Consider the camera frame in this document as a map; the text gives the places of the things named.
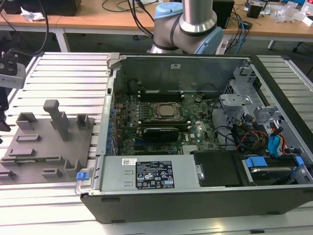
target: power supply label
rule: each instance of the power supply label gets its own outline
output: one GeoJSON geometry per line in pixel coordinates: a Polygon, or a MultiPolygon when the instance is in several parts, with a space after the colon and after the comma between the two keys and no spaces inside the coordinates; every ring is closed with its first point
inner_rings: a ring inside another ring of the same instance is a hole
{"type": "Polygon", "coordinates": [[[172,162],[136,162],[136,188],[175,188],[172,162]]]}

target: cable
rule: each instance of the cable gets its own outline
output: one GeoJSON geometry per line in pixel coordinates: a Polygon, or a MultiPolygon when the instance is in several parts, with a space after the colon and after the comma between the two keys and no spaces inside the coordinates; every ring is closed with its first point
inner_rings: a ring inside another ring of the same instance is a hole
{"type": "Polygon", "coordinates": [[[218,131],[218,130],[215,128],[215,126],[214,126],[214,123],[213,123],[213,120],[212,120],[212,119],[213,119],[213,111],[214,111],[214,107],[215,107],[215,105],[217,104],[218,101],[219,101],[219,99],[217,98],[216,101],[214,102],[214,105],[213,105],[213,107],[212,107],[212,109],[211,109],[211,113],[210,113],[210,120],[211,120],[212,128],[213,128],[213,130],[216,131],[216,133],[218,133],[220,136],[223,136],[224,138],[228,139],[230,142],[236,144],[234,140],[232,140],[232,139],[229,138],[228,136],[226,136],[226,135],[224,135],[223,133],[221,133],[220,131],[218,131]]]}
{"type": "Polygon", "coordinates": [[[210,86],[213,87],[217,92],[220,92],[220,90],[217,89],[216,86],[214,86],[214,85],[213,85],[212,83],[210,83],[210,82],[203,83],[203,84],[199,87],[199,89],[197,89],[197,91],[200,92],[200,89],[201,89],[203,86],[205,86],[205,85],[210,85],[210,86]]]}
{"type": "MultiPolygon", "coordinates": [[[[109,1],[109,0],[105,0],[105,1],[102,3],[102,8],[105,9],[105,10],[107,10],[107,11],[111,11],[111,12],[126,12],[126,11],[130,11],[131,9],[133,9],[133,8],[125,9],[125,8],[123,8],[123,7],[120,6],[120,4],[122,4],[122,3],[124,3],[124,2],[127,2],[127,0],[125,0],[125,1],[119,2],[119,3],[116,5],[116,7],[117,7],[119,10],[111,10],[111,9],[108,9],[108,8],[106,8],[106,7],[104,6],[105,3],[107,3],[108,1],[109,1]]],[[[146,4],[144,4],[144,5],[146,6],[146,5],[150,5],[150,4],[156,3],[156,2],[158,2],[158,0],[153,1],[153,2],[149,2],[149,3],[146,3],[146,4]]]]}
{"type": "Polygon", "coordinates": [[[238,48],[237,48],[237,53],[238,53],[238,51],[239,51],[240,48],[242,47],[243,43],[246,41],[247,35],[248,35],[249,32],[250,32],[249,29],[247,30],[247,29],[244,28],[243,21],[242,21],[241,17],[237,14],[237,12],[236,12],[236,10],[235,10],[234,7],[233,7],[233,11],[234,11],[234,12],[232,12],[232,13],[235,15],[235,17],[232,17],[232,16],[231,16],[231,18],[233,18],[233,19],[236,20],[235,22],[236,22],[237,25],[238,25],[238,31],[237,31],[235,37],[232,39],[232,41],[230,42],[230,44],[228,45],[228,47],[227,47],[226,50],[225,50],[225,52],[228,51],[228,53],[230,52],[230,50],[231,50],[233,47],[237,46],[238,42],[240,42],[241,44],[239,44],[239,45],[238,45],[238,48]]]}
{"type": "MultiPolygon", "coordinates": [[[[135,8],[135,0],[133,0],[133,9],[135,8]]],[[[138,17],[137,17],[137,13],[136,13],[136,11],[132,11],[133,12],[133,16],[135,16],[135,18],[136,18],[136,20],[137,20],[137,22],[138,22],[138,24],[145,30],[145,31],[147,31],[151,36],[152,36],[152,38],[153,38],[153,33],[151,33],[149,30],[147,30],[142,24],[141,24],[141,22],[139,21],[139,19],[138,19],[138,17]]]]}
{"type": "Polygon", "coordinates": [[[307,49],[307,48],[306,48],[305,46],[303,46],[302,44],[300,44],[300,46],[301,46],[301,47],[303,47],[305,50],[307,50],[307,51],[309,51],[309,52],[313,53],[313,51],[312,51],[312,50],[307,49]]]}
{"type": "Polygon", "coordinates": [[[116,7],[121,10],[121,12],[130,11],[130,9],[126,9],[126,8],[120,6],[120,4],[125,3],[125,2],[127,2],[127,0],[121,1],[121,2],[119,2],[119,3],[116,5],[116,7]]]}
{"type": "Polygon", "coordinates": [[[34,53],[24,52],[24,51],[21,51],[21,50],[19,50],[19,49],[17,49],[17,48],[11,48],[11,49],[9,49],[8,53],[14,53],[14,52],[15,52],[15,53],[20,53],[20,54],[29,55],[29,56],[36,56],[36,55],[38,55],[40,52],[42,52],[42,50],[44,49],[45,44],[46,44],[46,42],[47,42],[48,33],[49,33],[49,21],[48,21],[48,17],[47,17],[47,15],[46,15],[45,9],[44,9],[44,7],[43,7],[43,4],[42,4],[42,2],[41,2],[42,0],[38,0],[38,1],[39,1],[39,4],[40,4],[41,9],[42,9],[42,11],[43,11],[43,15],[44,15],[44,18],[45,18],[45,24],[46,24],[45,40],[44,40],[42,46],[40,47],[40,49],[39,49],[38,51],[36,51],[36,52],[34,52],[34,53]]]}
{"type": "MultiPolygon", "coordinates": [[[[129,8],[131,9],[131,2],[130,0],[127,0],[128,2],[128,6],[129,8]]],[[[153,38],[153,33],[151,33],[149,30],[147,30],[144,26],[142,26],[142,24],[140,23],[140,21],[138,20],[137,18],[137,15],[136,15],[136,12],[132,9],[131,10],[131,13],[132,13],[132,16],[133,16],[133,19],[137,25],[137,27],[140,29],[140,31],[144,34],[144,35],[147,35],[148,37],[150,38],[153,38]]]]}
{"type": "Polygon", "coordinates": [[[245,31],[245,26],[244,26],[244,23],[241,19],[240,20],[240,23],[241,23],[241,26],[242,26],[242,35],[241,35],[241,39],[240,39],[240,42],[239,42],[239,46],[237,47],[237,50],[235,52],[235,55],[239,52],[240,48],[241,48],[241,45],[243,43],[243,39],[244,39],[244,31],[245,31]]]}
{"type": "Polygon", "coordinates": [[[309,76],[309,74],[312,72],[312,70],[313,70],[313,66],[312,66],[312,68],[310,68],[310,70],[308,71],[307,76],[309,76]]]}
{"type": "Polygon", "coordinates": [[[138,6],[144,10],[144,12],[146,12],[148,14],[148,16],[150,17],[150,19],[154,22],[154,18],[152,17],[152,15],[146,10],[145,5],[141,2],[141,0],[135,0],[138,4],[138,6]]]}

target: aluminum extrusion table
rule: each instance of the aluminum extrusion table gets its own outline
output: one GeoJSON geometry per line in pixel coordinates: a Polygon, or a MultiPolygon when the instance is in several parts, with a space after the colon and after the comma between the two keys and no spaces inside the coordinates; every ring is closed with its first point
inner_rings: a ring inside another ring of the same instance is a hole
{"type": "MultiPolygon", "coordinates": [[[[87,113],[95,118],[88,160],[88,167],[93,167],[108,78],[106,58],[106,53],[45,53],[43,57],[33,58],[27,67],[25,87],[14,90],[9,97],[10,109],[6,114],[12,131],[0,132],[4,140],[0,145],[0,158],[17,130],[18,114],[33,112],[37,117],[47,117],[42,108],[44,101],[57,98],[60,111],[66,111],[68,117],[87,113]]],[[[294,82],[305,79],[291,61],[279,57],[260,58],[268,68],[273,62],[279,63],[276,70],[287,68],[294,82]]],[[[280,82],[281,86],[287,85],[283,80],[280,82]]],[[[309,235],[313,229],[313,203],[284,215],[103,225],[95,221],[74,189],[75,183],[0,186],[0,234],[250,234],[253,230],[264,230],[266,234],[309,235]]]]}

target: workbench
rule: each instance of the workbench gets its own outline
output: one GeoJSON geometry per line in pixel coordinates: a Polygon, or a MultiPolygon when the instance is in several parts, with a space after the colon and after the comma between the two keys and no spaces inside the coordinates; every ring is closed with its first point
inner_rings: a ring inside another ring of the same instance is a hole
{"type": "MultiPolygon", "coordinates": [[[[33,112],[37,118],[48,118],[42,105],[46,99],[56,98],[60,102],[59,110],[65,111],[68,117],[86,113],[95,118],[87,168],[93,167],[108,80],[106,59],[107,53],[46,52],[42,57],[34,57],[27,67],[24,88],[13,90],[9,96],[10,108],[6,114],[12,130],[0,132],[0,138],[3,139],[0,158],[4,156],[17,131],[15,121],[19,113],[33,112]]],[[[297,94],[297,89],[303,89],[305,84],[312,85],[291,61],[284,61],[279,56],[260,56],[260,60],[284,93],[289,95],[289,99],[295,98],[292,94],[297,94]]],[[[290,100],[295,108],[299,104],[305,105],[300,102],[301,98],[312,100],[312,92],[307,90],[300,99],[290,100]]],[[[312,112],[310,108],[298,108],[301,109],[299,113],[312,118],[308,113],[312,112]]],[[[75,195],[75,184],[0,186],[0,234],[87,234],[91,231],[108,235],[250,234],[255,233],[254,230],[264,230],[266,234],[274,235],[312,234],[313,202],[283,215],[103,225],[95,221],[79,196],[75,195]]],[[[85,181],[83,189],[89,186],[90,181],[85,181]]]]}
{"type": "MultiPolygon", "coordinates": [[[[61,52],[69,52],[66,33],[94,33],[94,34],[125,34],[142,35],[137,28],[130,12],[109,12],[101,7],[103,0],[82,0],[82,5],[75,17],[49,16],[50,32],[56,34],[61,52]]],[[[109,1],[105,6],[109,9],[117,9],[118,0],[109,1]]],[[[234,7],[237,9],[244,0],[235,0],[234,7]]],[[[154,15],[156,4],[147,5],[147,10],[154,15]]],[[[308,27],[303,22],[275,23],[269,15],[259,16],[258,19],[246,18],[243,6],[238,8],[237,13],[243,20],[253,23],[248,39],[268,41],[294,41],[313,42],[313,27],[308,27]]],[[[3,16],[15,27],[17,31],[45,32],[45,22],[28,22],[20,15],[3,16]]],[[[146,13],[137,13],[139,20],[148,29],[153,31],[154,23],[146,13]]],[[[0,18],[0,30],[10,30],[4,19],[0,18]]],[[[234,20],[230,20],[227,29],[224,30],[224,41],[229,40],[237,33],[238,26],[234,20]]]]}

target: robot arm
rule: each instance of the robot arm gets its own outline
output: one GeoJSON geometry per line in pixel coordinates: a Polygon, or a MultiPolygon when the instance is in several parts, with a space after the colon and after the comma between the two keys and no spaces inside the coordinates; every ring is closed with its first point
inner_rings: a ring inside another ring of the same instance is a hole
{"type": "Polygon", "coordinates": [[[213,0],[183,0],[156,7],[150,53],[214,54],[223,39],[213,0]]]}

